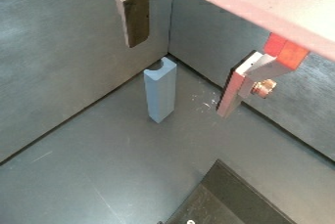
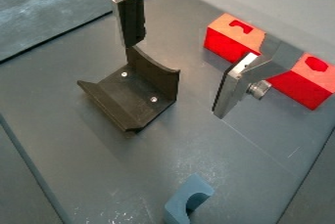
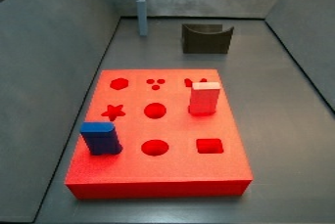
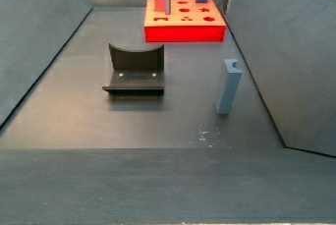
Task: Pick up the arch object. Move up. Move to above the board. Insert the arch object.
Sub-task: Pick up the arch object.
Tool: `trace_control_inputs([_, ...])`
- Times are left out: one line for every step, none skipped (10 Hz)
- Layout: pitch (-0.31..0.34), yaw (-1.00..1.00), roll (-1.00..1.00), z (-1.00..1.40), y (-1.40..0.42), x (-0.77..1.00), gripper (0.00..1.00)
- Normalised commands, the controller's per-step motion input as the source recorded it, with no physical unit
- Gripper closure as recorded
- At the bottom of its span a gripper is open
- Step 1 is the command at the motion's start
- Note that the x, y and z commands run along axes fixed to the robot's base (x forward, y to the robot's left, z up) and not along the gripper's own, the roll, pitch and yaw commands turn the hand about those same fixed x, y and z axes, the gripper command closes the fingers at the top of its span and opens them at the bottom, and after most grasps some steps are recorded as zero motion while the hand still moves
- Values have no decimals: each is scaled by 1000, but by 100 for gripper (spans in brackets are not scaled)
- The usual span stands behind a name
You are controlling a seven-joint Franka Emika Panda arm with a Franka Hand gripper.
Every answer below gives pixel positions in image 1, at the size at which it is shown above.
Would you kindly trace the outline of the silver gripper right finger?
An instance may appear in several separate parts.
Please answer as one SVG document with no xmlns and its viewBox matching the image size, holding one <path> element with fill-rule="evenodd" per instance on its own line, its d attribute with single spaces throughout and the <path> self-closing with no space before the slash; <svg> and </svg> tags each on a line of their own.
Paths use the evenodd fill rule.
<svg viewBox="0 0 335 224">
<path fill-rule="evenodd" d="M 226 117 L 251 94 L 265 98 L 275 87 L 271 78 L 294 71 L 306 54 L 306 48 L 270 33 L 262 52 L 251 51 L 231 68 L 217 113 Z"/>
</svg>

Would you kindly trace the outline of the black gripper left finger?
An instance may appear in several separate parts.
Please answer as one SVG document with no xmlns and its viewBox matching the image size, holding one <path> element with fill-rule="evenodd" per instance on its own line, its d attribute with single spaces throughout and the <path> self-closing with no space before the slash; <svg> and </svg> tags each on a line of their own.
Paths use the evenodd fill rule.
<svg viewBox="0 0 335 224">
<path fill-rule="evenodd" d="M 148 36 L 148 0 L 115 0 L 121 18 L 125 44 L 137 46 Z"/>
</svg>

